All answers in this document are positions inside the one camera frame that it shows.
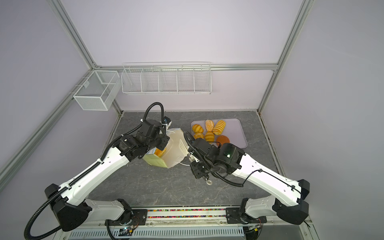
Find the striped yellow fake bread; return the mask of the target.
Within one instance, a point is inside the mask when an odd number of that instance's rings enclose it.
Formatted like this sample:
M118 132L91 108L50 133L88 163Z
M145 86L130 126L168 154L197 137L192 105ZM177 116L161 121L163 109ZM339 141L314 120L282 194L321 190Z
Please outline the striped yellow fake bread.
M209 143L215 141L215 134L212 131L207 131L205 134L205 140Z

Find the round orange fake bun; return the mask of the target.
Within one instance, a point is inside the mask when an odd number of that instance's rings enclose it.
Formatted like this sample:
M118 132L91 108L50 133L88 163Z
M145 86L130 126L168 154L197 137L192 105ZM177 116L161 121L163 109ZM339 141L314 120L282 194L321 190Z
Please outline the round orange fake bun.
M230 143L230 139L227 136L220 135L217 137L216 142L218 145L223 145L226 143Z

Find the floral paper gift bag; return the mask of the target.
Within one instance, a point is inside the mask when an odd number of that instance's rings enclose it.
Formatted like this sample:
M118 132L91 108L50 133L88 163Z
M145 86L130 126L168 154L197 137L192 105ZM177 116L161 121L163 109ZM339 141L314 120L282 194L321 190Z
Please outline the floral paper gift bag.
M180 128L174 128L167 131L167 136L170 137L170 140L166 145L167 150L161 158L154 154L156 148L150 150L143 157L143 160L150 166L170 169L181 163L185 158L185 155L179 147L179 140L182 140L185 144L187 144L184 132Z

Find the yellow fake bread roll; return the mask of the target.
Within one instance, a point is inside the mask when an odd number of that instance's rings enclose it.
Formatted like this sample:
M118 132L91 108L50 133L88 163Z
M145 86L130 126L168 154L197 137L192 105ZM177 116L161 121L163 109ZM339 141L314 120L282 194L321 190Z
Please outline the yellow fake bread roll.
M193 125L192 130L194 133L203 133L204 132L204 128L199 124Z

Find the long ridged fake bread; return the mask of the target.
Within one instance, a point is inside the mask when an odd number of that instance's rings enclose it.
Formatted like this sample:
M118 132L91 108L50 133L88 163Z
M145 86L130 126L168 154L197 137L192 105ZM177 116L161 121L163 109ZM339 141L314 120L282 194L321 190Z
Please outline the long ridged fake bread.
M216 136L219 136L219 135L221 135L221 134L223 133L225 127L226 127L226 122L225 122L224 120L219 120L219 121L215 124L215 126L214 126L212 132L213 132Z

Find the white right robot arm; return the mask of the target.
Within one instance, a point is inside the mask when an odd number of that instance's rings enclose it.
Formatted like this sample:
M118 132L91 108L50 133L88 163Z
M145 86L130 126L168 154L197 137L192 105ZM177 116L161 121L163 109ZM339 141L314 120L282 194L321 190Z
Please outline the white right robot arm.
M300 225L309 216L309 204L305 201L310 183L304 179L290 180L254 160L244 150L225 143L216 147L204 139L188 140L188 152L195 158L190 165L196 179L213 176L223 182L242 188L245 183L263 189L269 197L244 198L239 208L227 208L229 224L266 223L267 217Z

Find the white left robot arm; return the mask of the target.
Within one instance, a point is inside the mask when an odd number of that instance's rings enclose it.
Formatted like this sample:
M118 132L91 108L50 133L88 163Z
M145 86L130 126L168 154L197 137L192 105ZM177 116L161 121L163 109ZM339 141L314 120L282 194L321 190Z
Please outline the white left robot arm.
M24 230L25 239L41 240L59 230L72 231L83 223L93 221L131 224L134 213L125 200L94 201L88 195L112 173L132 160L143 158L154 148L163 150L170 139L166 131L171 123L168 117L163 117L161 122L142 120L135 129L113 140L102 156L80 174L59 186L48 186L45 190L48 199L28 221ZM46 207L51 207L59 226L40 236L32 236L32 226Z

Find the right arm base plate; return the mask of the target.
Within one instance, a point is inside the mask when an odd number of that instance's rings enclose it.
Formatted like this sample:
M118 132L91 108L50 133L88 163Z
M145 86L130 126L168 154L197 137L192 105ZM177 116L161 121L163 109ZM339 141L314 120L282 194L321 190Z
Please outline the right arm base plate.
M247 215L240 208L226 208L226 219L228 224L265 224L267 218L265 216L254 218Z

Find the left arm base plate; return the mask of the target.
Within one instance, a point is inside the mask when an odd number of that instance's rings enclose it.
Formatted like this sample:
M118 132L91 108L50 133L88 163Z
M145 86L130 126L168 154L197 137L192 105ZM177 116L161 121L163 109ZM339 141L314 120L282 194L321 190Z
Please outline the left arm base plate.
M144 226L147 215L147 209L133 209L130 214L123 213L117 220L108 220L108 222L109 226Z

